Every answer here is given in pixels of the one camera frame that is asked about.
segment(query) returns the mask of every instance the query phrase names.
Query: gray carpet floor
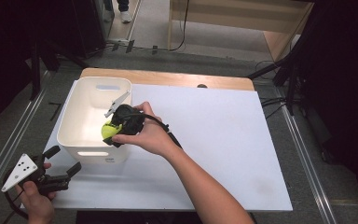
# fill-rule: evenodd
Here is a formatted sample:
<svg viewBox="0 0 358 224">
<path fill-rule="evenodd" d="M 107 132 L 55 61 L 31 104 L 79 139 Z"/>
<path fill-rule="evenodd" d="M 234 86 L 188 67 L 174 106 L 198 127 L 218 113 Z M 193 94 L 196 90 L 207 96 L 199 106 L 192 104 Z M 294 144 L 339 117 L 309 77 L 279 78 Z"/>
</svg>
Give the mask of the gray carpet floor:
<svg viewBox="0 0 358 224">
<path fill-rule="evenodd" d="M 92 67 L 121 68 L 134 70 L 164 71 L 175 73 L 203 74 L 211 76 L 245 77 L 254 72 L 255 62 L 244 62 L 234 59 L 222 59 L 207 56 L 159 52 L 133 49 L 125 53 L 125 49 L 106 50 L 87 59 Z M 12 166 L 22 153 L 36 154 L 43 151 L 56 121 L 53 117 L 57 106 L 50 103 L 63 104 L 74 80 L 78 79 L 81 69 L 72 62 L 62 60 L 62 65 L 47 86 L 46 95 L 38 107 L 34 117 L 24 133 L 11 163 Z M 255 90 L 260 97 L 275 98 L 275 87 L 269 80 L 273 72 L 255 80 Z M 31 87 L 25 88 L 13 103 L 0 115 L 0 152 L 7 137 L 15 128 L 28 104 Z M 273 112 L 278 105 L 265 107 L 265 114 Z M 358 200 L 358 185 L 354 176 L 343 166 L 325 163 L 320 148 L 313 137 L 307 121 L 295 108 L 296 121 L 304 137 L 312 162 L 321 178 L 330 200 Z M 257 223 L 324 223 L 315 202 L 308 179 L 298 158 L 293 138 L 289 132 L 282 111 L 278 111 L 267 119 L 269 131 L 282 167 L 283 177 L 294 207 L 293 212 L 254 213 Z M 338 223 L 358 223 L 358 204 L 333 204 Z M 0 223 L 10 214 L 10 208 L 0 192 Z M 25 223 L 15 215 L 9 223 Z M 76 223 L 76 211 L 57 210 L 54 223 Z"/>
</svg>

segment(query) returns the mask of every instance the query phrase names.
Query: lime green object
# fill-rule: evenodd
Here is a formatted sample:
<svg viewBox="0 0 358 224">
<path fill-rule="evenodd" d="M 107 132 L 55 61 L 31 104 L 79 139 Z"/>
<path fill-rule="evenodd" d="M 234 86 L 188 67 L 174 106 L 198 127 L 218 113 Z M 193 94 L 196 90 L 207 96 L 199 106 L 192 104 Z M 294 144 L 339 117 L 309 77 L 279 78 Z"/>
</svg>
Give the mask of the lime green object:
<svg viewBox="0 0 358 224">
<path fill-rule="evenodd" d="M 101 129 L 101 134 L 103 135 L 103 139 L 108 137 L 113 137 L 115 134 L 120 132 L 121 128 L 123 127 L 122 124 L 114 125 L 108 120 Z"/>
</svg>

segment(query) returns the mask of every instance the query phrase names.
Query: white plastic bin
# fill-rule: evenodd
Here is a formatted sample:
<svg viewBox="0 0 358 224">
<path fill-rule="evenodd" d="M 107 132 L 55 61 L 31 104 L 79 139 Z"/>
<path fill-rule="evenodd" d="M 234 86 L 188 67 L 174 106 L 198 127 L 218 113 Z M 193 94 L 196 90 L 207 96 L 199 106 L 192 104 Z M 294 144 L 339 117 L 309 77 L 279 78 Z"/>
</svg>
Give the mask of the white plastic bin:
<svg viewBox="0 0 358 224">
<path fill-rule="evenodd" d="M 126 146 L 116 148 L 103 142 L 102 126 L 112 117 L 104 114 L 131 83 L 118 77 L 82 77 L 75 84 L 63 111 L 58 142 L 83 163 L 118 163 L 128 158 Z M 131 104 L 131 94 L 122 104 Z"/>
</svg>

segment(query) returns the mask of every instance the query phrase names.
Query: shoe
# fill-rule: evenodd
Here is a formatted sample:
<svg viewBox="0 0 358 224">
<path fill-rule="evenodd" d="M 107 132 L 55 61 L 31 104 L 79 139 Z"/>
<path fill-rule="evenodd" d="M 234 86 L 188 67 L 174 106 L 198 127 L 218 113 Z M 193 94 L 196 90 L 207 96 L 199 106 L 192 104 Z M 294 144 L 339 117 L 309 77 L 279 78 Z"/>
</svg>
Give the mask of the shoe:
<svg viewBox="0 0 358 224">
<path fill-rule="evenodd" d="M 121 16 L 121 22 L 123 23 L 129 23 L 130 21 L 132 21 L 132 16 L 130 15 L 129 11 L 120 12 L 120 16 Z"/>
<path fill-rule="evenodd" d="M 108 10 L 104 10 L 103 11 L 103 21 L 104 22 L 110 22 L 113 18 L 113 12 L 112 11 L 108 11 Z"/>
</svg>

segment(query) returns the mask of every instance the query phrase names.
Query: floor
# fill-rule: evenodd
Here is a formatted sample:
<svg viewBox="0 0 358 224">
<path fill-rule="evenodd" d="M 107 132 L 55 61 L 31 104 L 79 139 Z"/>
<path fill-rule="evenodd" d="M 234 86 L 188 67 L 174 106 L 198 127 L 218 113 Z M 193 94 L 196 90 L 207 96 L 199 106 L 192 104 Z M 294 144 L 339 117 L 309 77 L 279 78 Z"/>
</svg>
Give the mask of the floor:
<svg viewBox="0 0 358 224">
<path fill-rule="evenodd" d="M 127 44 L 128 41 L 134 40 L 134 47 L 145 48 L 146 50 L 153 46 L 158 46 L 159 49 L 166 49 L 167 45 L 167 31 L 168 31 L 168 8 L 169 1 L 163 0 L 139 0 L 139 2 L 131 2 L 131 10 L 134 12 L 134 20 L 130 24 L 121 24 L 120 20 L 114 20 L 111 27 L 111 32 L 108 37 L 108 42 Z M 183 23 L 177 21 L 173 25 L 172 46 L 179 46 L 183 38 Z M 186 39 L 185 44 L 176 52 L 184 54 L 204 55 L 210 57 L 216 57 L 221 59 L 231 59 L 238 62 L 253 62 L 256 64 L 255 70 L 272 63 L 269 55 L 264 36 L 262 32 L 255 30 L 228 28 L 222 26 L 198 24 L 188 22 L 186 24 Z M 261 92 L 267 92 L 270 94 L 268 97 L 276 97 L 277 90 L 271 85 L 270 79 L 274 76 L 274 72 L 265 74 L 261 78 L 255 80 L 256 90 L 263 90 Z M 57 94 L 57 98 L 52 96 L 55 101 L 60 101 L 60 94 Z M 13 102 L 12 106 L 26 107 L 27 103 L 19 100 Z M 266 113 L 270 113 L 272 108 L 268 108 Z M 323 192 L 328 198 L 329 204 L 332 206 L 332 211 L 335 216 L 333 222 L 323 220 L 323 223 L 358 223 L 358 186 L 355 181 L 355 177 L 345 168 L 339 165 L 330 165 L 325 163 L 320 155 L 319 146 L 315 144 L 314 137 L 310 127 L 307 125 L 307 121 L 300 116 L 299 110 L 296 110 L 296 124 L 298 129 L 301 130 L 301 136 L 303 136 L 303 144 L 309 153 L 311 164 L 317 174 L 317 178 L 322 184 Z M 282 112 L 280 112 L 280 119 L 274 121 L 274 125 L 271 127 L 286 127 L 288 125 L 287 120 Z M 16 113 L 3 113 L 0 120 L 8 119 L 20 119 L 21 111 Z M 0 130 L 11 133 L 15 129 L 14 125 L 5 125 L 0 121 Z M 271 130 L 273 138 L 283 139 L 287 141 L 288 145 L 293 144 L 293 138 L 289 132 L 285 133 L 285 136 L 279 130 Z M 0 141 L 0 148 L 5 146 L 5 138 Z M 278 144 L 277 147 L 284 148 L 284 141 Z M 288 151 L 279 152 L 279 157 L 289 156 Z M 293 163 L 301 164 L 301 160 L 293 161 Z M 304 170 L 290 170 L 291 165 L 283 167 L 284 173 L 302 173 Z M 306 175 L 302 174 L 302 181 L 310 181 Z M 301 195 L 305 193 L 305 190 L 296 189 L 296 182 L 299 180 L 288 179 L 289 191 L 295 195 Z M 301 203 L 309 203 L 312 206 L 316 206 L 317 197 L 312 193 L 309 195 L 309 200 L 301 202 L 299 200 L 292 201 L 294 207 L 297 207 Z M 291 220 L 293 223 L 322 223 L 321 213 L 307 214 L 307 211 L 301 211 L 301 216 L 304 217 L 303 221 Z M 67 214 L 62 211 L 58 211 L 58 216 L 65 217 Z M 285 221 L 286 218 L 290 218 L 290 214 L 256 214 L 256 220 L 258 223 L 271 223 L 271 220 L 280 222 Z"/>
</svg>

